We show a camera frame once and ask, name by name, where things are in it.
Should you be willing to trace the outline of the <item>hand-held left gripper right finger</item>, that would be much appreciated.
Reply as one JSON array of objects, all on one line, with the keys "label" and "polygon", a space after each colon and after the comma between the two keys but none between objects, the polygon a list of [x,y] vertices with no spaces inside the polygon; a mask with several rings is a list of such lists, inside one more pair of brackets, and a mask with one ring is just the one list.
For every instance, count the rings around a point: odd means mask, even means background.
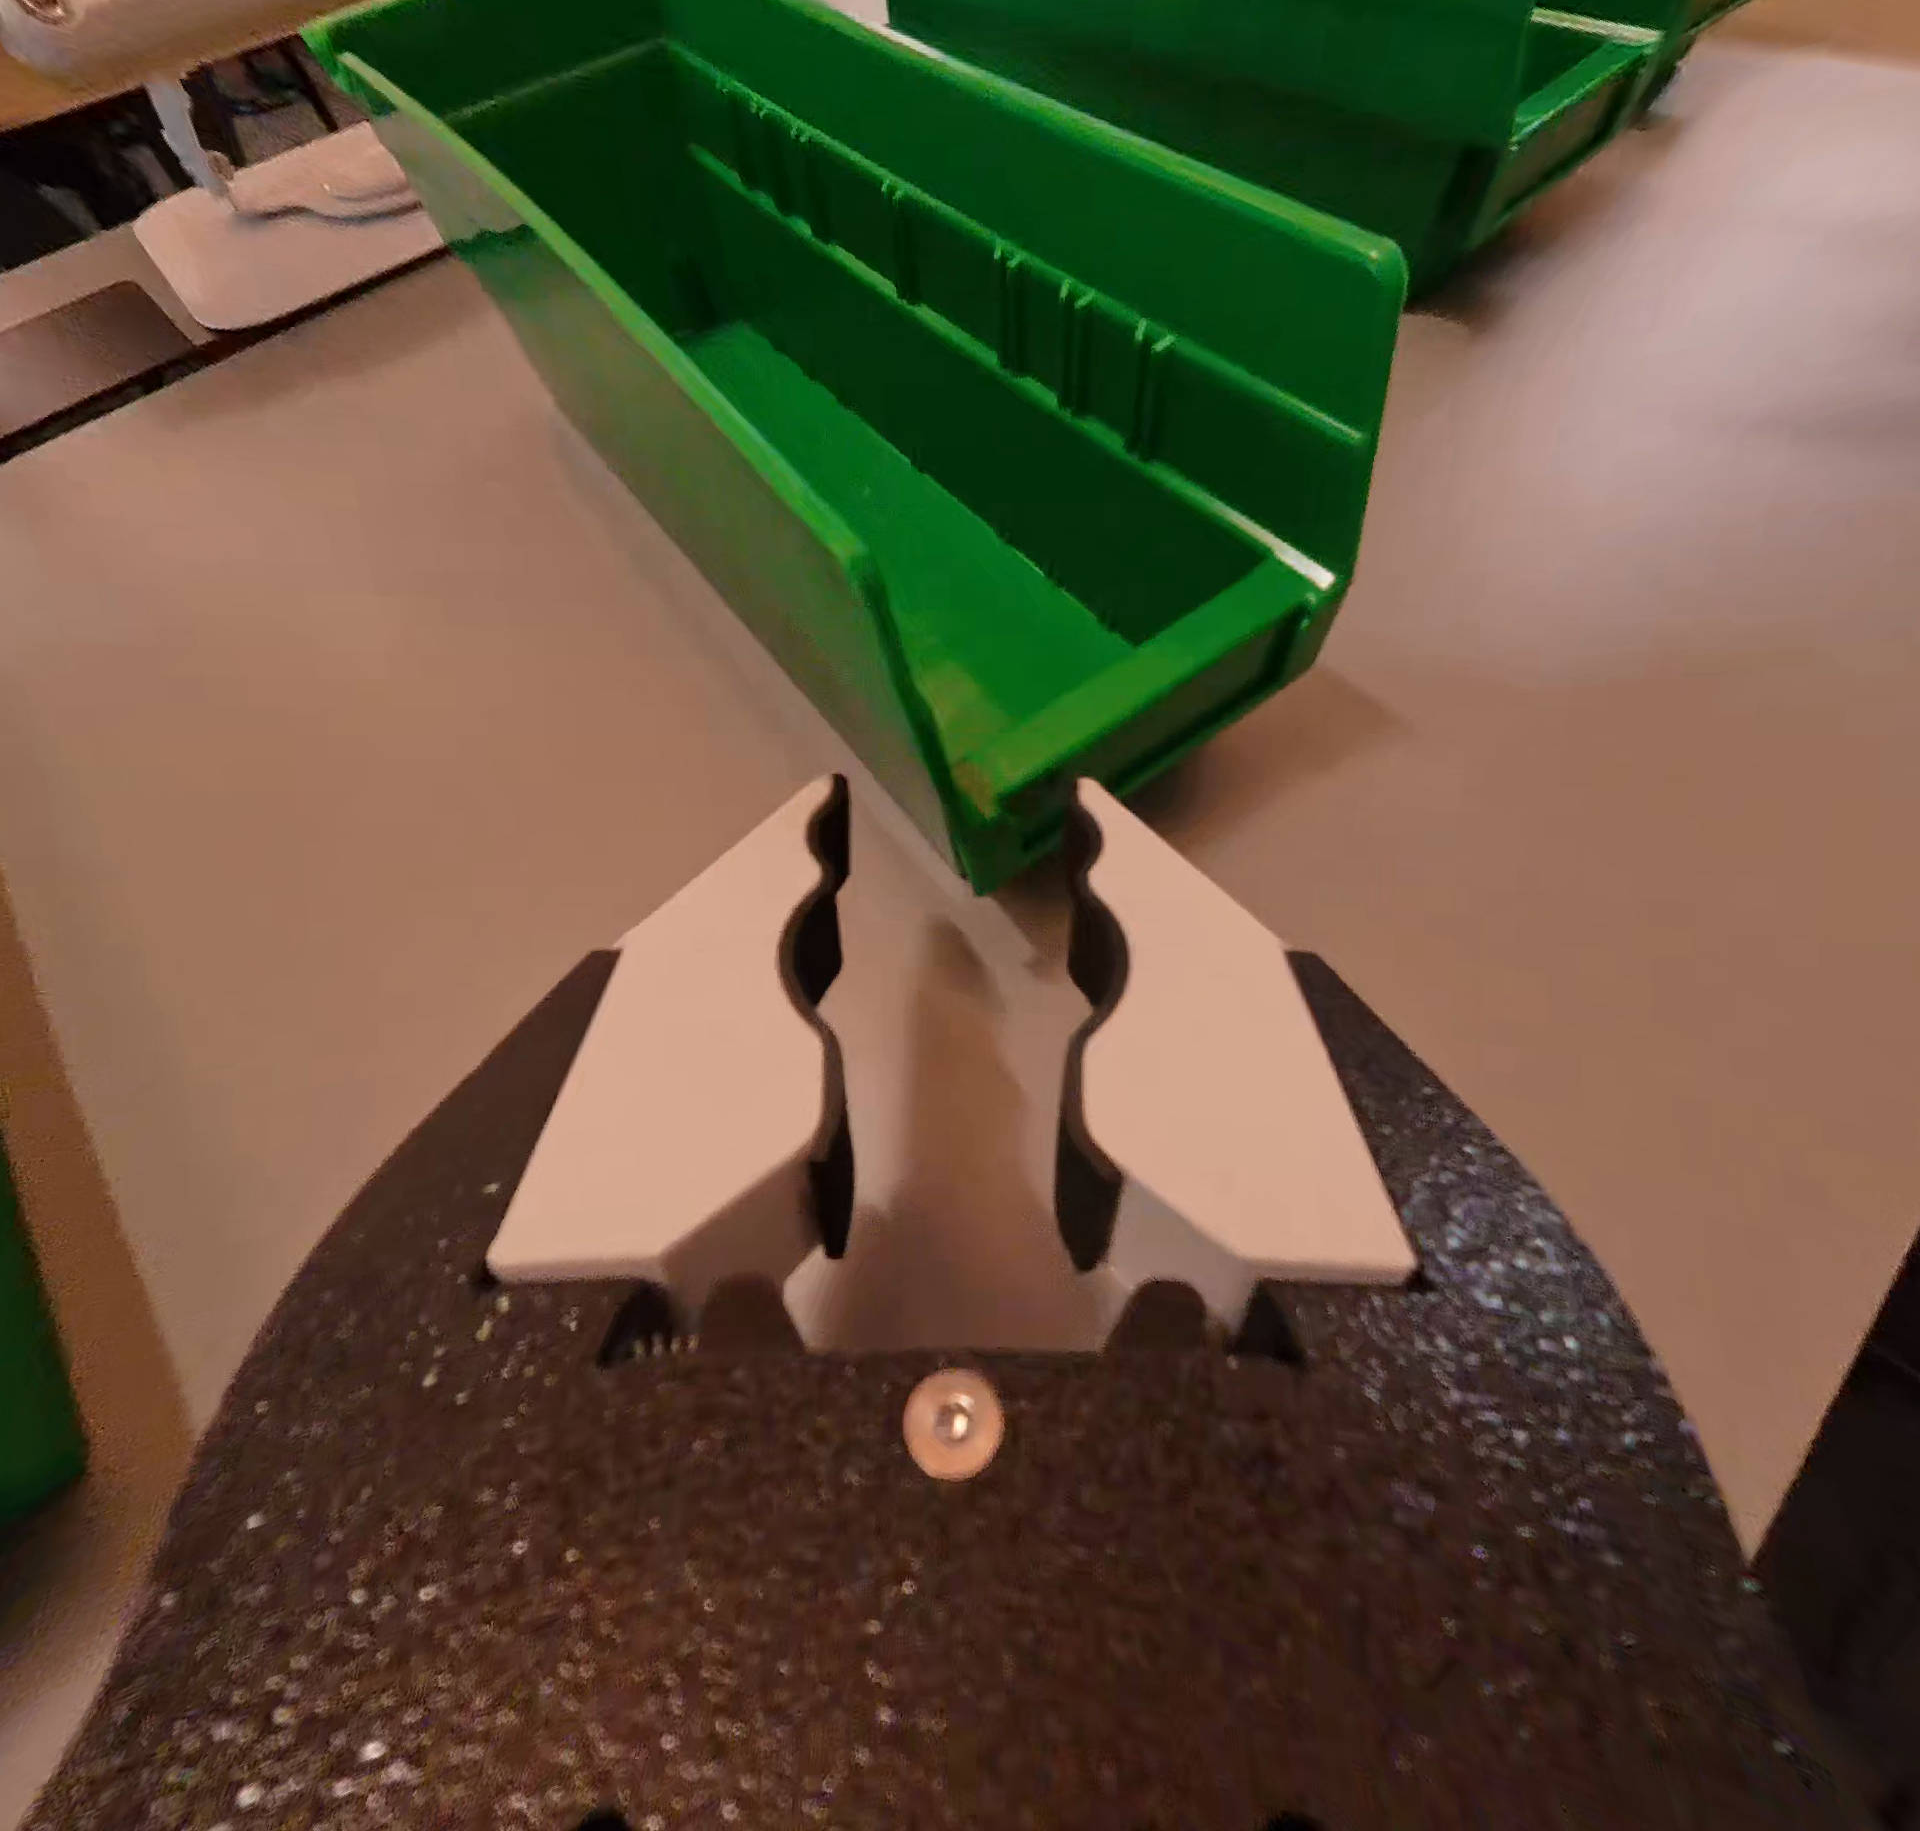
[{"label": "hand-held left gripper right finger", "polygon": [[1187,1287],[1250,1333],[1280,1285],[1419,1281],[1287,944],[1093,778],[1072,786],[1055,1219],[1114,1291]]}]

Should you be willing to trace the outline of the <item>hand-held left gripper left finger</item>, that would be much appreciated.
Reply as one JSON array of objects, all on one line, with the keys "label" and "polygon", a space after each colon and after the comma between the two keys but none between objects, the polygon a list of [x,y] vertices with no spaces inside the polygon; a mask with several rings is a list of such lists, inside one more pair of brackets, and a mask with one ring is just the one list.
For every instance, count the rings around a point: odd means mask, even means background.
[{"label": "hand-held left gripper left finger", "polygon": [[857,1203],[845,1052],[845,776],[793,794],[624,932],[520,1171],[501,1285],[635,1279],[679,1315],[729,1279],[776,1289],[846,1255]]}]

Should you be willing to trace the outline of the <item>green plastic bin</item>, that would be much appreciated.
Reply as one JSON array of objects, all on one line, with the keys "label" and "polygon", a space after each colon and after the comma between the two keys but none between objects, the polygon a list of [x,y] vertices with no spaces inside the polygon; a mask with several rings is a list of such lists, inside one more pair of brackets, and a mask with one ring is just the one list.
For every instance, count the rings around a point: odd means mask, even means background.
[{"label": "green plastic bin", "polygon": [[371,0],[305,40],[974,892],[1318,660],[1389,242],[820,0]]},{"label": "green plastic bin", "polygon": [[1751,0],[884,0],[900,34],[1391,240],[1440,288]]},{"label": "green plastic bin", "polygon": [[36,1249],[2,1156],[2,1529],[86,1469],[89,1439]]}]

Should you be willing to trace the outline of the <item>grey desk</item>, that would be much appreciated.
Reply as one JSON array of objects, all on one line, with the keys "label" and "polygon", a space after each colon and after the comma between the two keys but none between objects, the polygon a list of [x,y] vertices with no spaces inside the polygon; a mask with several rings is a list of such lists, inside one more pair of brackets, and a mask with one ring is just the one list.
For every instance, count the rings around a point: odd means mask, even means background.
[{"label": "grey desk", "polygon": [[[1718,30],[1379,458],[1321,664],[1140,810],[1547,1183],[1754,1547],[1916,1229],[1916,0]],[[126,1501],[831,744],[451,260],[5,464],[5,1118]]]}]

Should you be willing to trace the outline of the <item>white stand base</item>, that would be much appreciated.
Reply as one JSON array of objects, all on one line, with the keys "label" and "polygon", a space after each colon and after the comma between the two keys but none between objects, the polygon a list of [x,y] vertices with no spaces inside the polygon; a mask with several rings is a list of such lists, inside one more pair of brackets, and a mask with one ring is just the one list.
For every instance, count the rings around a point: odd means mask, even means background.
[{"label": "white stand base", "polygon": [[191,186],[142,212],[132,238],[204,330],[265,328],[444,252],[373,124],[237,166],[203,144],[183,80],[151,80],[147,98]]}]

